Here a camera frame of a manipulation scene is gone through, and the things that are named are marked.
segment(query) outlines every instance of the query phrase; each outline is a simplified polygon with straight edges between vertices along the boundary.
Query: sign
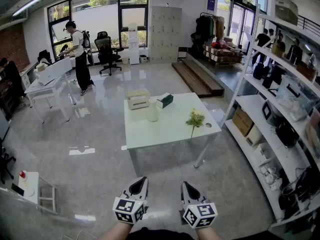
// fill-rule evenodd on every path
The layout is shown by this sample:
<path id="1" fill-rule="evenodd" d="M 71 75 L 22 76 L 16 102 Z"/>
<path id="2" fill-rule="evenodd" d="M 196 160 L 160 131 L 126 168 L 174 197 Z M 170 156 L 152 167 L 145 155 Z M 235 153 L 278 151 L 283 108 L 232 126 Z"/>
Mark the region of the sign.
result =
<path id="1" fill-rule="evenodd" d="M 215 10 L 215 4 L 216 4 L 216 0 L 208 0 L 207 9 L 210 10 L 210 11 L 214 11 Z"/>

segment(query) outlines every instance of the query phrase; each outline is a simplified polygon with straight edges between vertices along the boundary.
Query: wooden step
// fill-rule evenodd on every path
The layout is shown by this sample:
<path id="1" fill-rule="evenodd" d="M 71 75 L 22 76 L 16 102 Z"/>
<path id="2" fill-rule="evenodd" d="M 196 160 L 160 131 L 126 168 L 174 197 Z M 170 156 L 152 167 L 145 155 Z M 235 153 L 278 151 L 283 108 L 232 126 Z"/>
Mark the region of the wooden step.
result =
<path id="1" fill-rule="evenodd" d="M 192 92 L 198 95 L 199 98 L 212 97 L 213 94 L 204 86 L 204 84 L 193 74 L 186 65 L 182 62 L 173 62 L 172 67 L 183 79 L 185 84 Z"/>
<path id="2" fill-rule="evenodd" d="M 213 96 L 222 96 L 224 89 L 197 63 L 191 59 L 184 59 L 182 61 L 190 70 L 198 77 L 198 79 L 207 87 Z"/>

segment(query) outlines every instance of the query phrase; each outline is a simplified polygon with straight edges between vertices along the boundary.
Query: railing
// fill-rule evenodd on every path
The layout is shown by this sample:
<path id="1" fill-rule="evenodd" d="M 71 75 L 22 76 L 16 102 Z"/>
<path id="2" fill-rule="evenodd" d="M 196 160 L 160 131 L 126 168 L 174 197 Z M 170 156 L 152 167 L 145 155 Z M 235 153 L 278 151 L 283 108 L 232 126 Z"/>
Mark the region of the railing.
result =
<path id="1" fill-rule="evenodd" d="M 320 25 L 301 15 L 298 17 L 298 27 L 320 37 Z"/>

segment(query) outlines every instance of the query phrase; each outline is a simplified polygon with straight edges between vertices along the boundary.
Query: glossy floor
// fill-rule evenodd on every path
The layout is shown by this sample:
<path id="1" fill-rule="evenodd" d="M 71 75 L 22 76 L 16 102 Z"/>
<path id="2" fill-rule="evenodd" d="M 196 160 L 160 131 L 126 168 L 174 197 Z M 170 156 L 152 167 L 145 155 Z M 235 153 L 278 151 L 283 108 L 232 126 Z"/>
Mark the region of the glossy floor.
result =
<path id="1" fill-rule="evenodd" d="M 64 88 L 62 101 L 70 115 L 66 122 L 54 99 L 49 109 L 45 100 L 36 102 L 42 124 L 33 109 L 26 107 L 14 114 L 4 146 L 16 157 L 11 165 L 15 176 L 6 177 L 5 188 L 18 184 L 20 170 L 39 172 L 57 185 L 59 216 L 41 213 L 0 193 L 0 230 L 11 240 L 61 239 L 62 234 L 75 239 L 84 229 L 100 236 L 114 223 L 113 202 L 123 186 L 135 178 L 126 144 L 123 100 L 128 90 L 147 88 L 151 95 L 190 92 L 170 64 L 123 65 L 112 76 L 101 66 L 90 68 L 95 87 L 84 96 L 68 79 L 76 98 L 71 104 Z M 223 98 L 203 99 L 209 110 L 226 110 Z M 139 150 L 142 173 L 149 178 L 149 209 L 133 230 L 141 227 L 196 233 L 181 225 L 180 186 L 182 181 L 200 185 L 216 204 L 219 216 L 215 230 L 226 240 L 266 230 L 274 216 L 268 200 L 237 143 L 223 128 L 207 150 L 205 163 L 193 164 L 206 139 Z M 83 235 L 79 239 L 93 239 Z"/>

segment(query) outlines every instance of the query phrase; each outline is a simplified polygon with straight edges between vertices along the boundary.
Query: black office chair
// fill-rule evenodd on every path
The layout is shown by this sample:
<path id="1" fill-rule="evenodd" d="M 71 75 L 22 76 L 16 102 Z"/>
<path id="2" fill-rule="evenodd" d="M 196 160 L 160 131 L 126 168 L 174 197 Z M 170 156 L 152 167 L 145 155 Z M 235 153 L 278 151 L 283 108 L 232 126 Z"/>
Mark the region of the black office chair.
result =
<path id="1" fill-rule="evenodd" d="M 15 178 L 12 176 L 12 174 L 8 170 L 7 165 L 11 160 L 16 161 L 16 158 L 14 158 L 13 156 L 11 156 L 9 158 L 9 155 L 6 153 L 6 149 L 4 147 L 2 147 L 2 140 L 1 139 L 0 139 L 0 145 L 1 145 L 0 175 L 1 175 L 2 184 L 5 184 L 5 181 L 4 181 L 5 171 L 10 175 L 11 179 Z"/>
<path id="2" fill-rule="evenodd" d="M 52 64 L 50 52 L 48 52 L 47 50 L 39 52 L 38 62 L 40 62 L 41 59 L 46 59 L 50 64 Z"/>
<path id="3" fill-rule="evenodd" d="M 112 48 L 111 47 L 111 37 L 108 36 L 108 33 L 106 31 L 99 32 L 96 40 L 94 40 L 94 43 L 96 47 L 98 48 L 99 54 L 98 58 L 99 61 L 102 64 L 108 64 L 108 66 L 104 66 L 102 70 L 100 70 L 100 74 L 102 71 L 110 69 L 109 76 L 111 76 L 111 68 L 117 68 L 122 70 L 120 66 L 117 66 L 117 64 L 113 63 L 121 58 L 120 55 L 118 55 L 118 52 L 123 51 L 123 48 Z"/>

